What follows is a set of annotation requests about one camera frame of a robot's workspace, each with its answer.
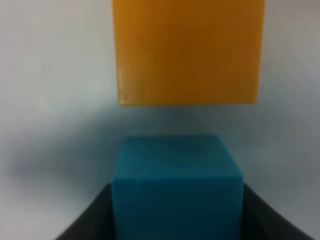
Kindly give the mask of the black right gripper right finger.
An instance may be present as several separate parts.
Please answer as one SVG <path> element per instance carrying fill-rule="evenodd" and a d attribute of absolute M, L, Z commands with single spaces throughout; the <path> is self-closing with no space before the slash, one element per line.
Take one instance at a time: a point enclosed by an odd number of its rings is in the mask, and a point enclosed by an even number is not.
<path fill-rule="evenodd" d="M 286 220 L 245 184 L 241 239 L 311 240 L 312 238 Z"/>

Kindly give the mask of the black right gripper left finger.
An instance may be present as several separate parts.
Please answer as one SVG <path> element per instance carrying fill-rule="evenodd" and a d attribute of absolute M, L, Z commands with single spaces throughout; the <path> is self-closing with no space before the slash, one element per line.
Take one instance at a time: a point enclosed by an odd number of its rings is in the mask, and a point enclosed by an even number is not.
<path fill-rule="evenodd" d="M 58 240 L 114 240 L 112 187 L 107 184 Z"/>

